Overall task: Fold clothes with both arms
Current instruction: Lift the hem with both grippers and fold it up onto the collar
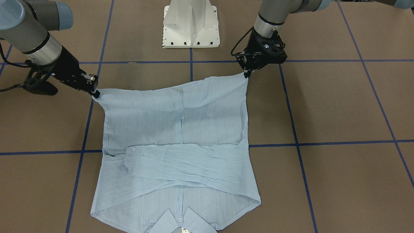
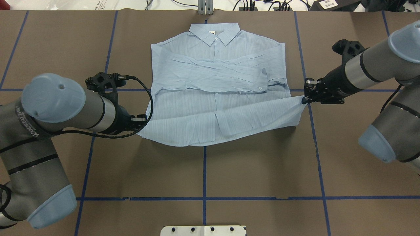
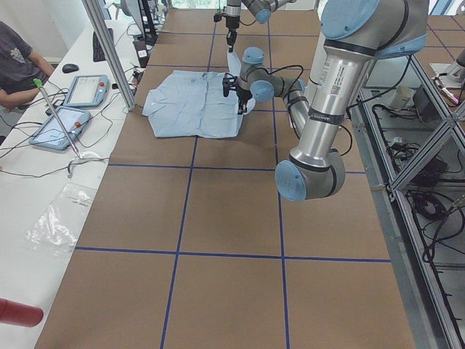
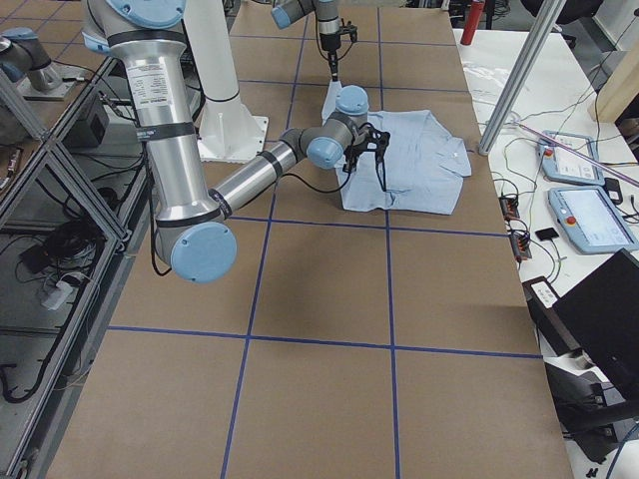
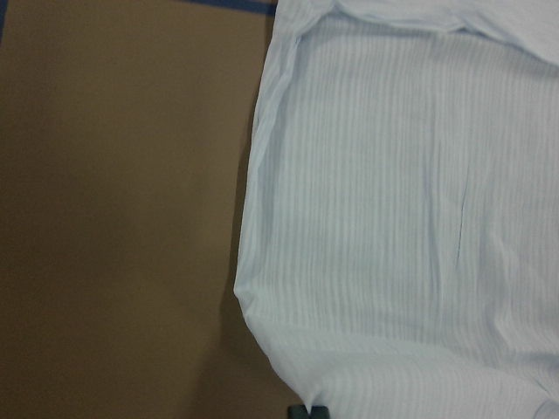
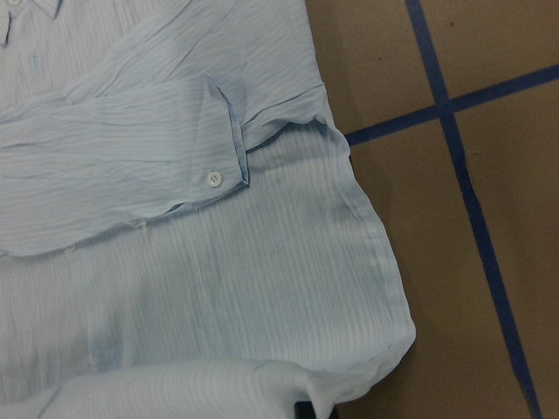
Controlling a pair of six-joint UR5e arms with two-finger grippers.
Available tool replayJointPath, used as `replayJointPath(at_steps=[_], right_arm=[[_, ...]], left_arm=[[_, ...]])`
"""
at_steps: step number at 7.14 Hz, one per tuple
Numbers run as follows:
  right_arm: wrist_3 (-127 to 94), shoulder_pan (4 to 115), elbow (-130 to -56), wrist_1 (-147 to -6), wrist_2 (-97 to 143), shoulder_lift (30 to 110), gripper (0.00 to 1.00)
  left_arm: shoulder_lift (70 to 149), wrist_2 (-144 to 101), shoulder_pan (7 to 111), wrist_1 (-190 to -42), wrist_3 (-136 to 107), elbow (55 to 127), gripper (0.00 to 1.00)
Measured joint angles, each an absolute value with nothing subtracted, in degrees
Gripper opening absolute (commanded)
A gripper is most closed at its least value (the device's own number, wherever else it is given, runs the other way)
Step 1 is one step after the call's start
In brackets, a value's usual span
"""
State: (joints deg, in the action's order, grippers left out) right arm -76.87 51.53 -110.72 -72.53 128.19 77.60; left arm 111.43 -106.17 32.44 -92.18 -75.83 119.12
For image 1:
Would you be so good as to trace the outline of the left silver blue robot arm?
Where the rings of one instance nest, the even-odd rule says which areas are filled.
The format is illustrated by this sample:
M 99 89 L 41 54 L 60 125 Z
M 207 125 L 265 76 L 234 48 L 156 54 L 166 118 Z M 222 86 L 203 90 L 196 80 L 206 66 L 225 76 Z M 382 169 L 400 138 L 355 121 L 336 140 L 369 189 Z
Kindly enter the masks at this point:
M 331 0 L 264 0 L 254 25 L 237 41 L 231 56 L 249 78 L 269 64 L 283 64 L 287 59 L 280 31 L 289 14 L 315 12 L 327 8 Z

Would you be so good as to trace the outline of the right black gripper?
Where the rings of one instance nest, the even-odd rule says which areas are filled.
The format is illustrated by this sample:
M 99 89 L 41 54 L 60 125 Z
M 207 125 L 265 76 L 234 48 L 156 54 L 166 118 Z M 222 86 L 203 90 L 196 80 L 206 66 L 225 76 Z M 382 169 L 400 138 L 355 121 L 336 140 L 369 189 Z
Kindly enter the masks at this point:
M 48 78 L 53 77 L 73 89 L 89 93 L 93 98 L 100 97 L 97 90 L 99 77 L 87 75 L 79 67 L 78 60 L 65 47 L 51 64 L 37 65 L 30 60 L 26 60 L 25 64 L 30 67 L 30 71 L 23 83 L 23 89 L 32 94 L 55 95 L 58 89 L 48 81 Z

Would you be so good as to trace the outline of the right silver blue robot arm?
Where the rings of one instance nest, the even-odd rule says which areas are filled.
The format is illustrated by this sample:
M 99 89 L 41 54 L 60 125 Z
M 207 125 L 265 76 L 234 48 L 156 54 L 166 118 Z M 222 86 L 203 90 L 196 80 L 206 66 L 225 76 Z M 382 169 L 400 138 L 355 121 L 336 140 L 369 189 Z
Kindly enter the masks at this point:
M 25 81 L 12 88 L 38 95 L 53 96 L 58 89 L 48 81 L 54 77 L 61 83 L 100 96 L 98 76 L 87 74 L 75 58 L 50 32 L 73 26 L 73 13 L 64 2 L 56 0 L 2 0 L 1 40 L 9 42 L 27 56 L 22 68 L 29 68 Z

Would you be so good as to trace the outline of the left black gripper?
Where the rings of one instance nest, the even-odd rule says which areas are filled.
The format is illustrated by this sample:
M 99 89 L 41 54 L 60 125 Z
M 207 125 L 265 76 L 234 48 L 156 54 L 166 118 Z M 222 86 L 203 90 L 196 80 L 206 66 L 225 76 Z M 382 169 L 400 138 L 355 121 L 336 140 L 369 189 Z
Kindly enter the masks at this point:
M 239 45 L 249 35 L 247 46 L 242 52 L 236 52 L 235 58 L 244 70 L 244 77 L 250 78 L 255 70 L 260 70 L 268 64 L 283 64 L 287 59 L 286 44 L 278 31 L 273 29 L 269 38 L 261 36 L 254 28 L 250 28 L 235 44 Z

